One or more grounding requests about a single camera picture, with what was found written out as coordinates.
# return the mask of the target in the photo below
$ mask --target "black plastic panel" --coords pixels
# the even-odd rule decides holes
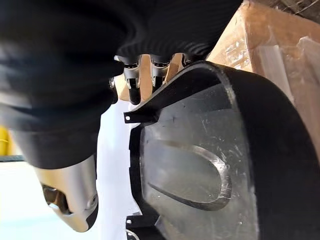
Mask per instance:
[[[314,146],[269,80],[197,62],[124,116],[142,123],[131,133],[134,198],[156,210],[165,239],[319,238]]]

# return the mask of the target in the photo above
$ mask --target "cardboard box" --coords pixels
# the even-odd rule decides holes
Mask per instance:
[[[320,158],[319,24],[245,2],[208,60],[274,82],[298,110]]]

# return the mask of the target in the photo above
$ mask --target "yellow object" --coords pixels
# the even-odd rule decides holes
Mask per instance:
[[[6,156],[8,153],[8,131],[0,126],[0,156]]]
[[[8,156],[11,155],[22,155],[20,148],[16,145],[10,134],[8,134],[8,145],[7,145],[7,152]]]

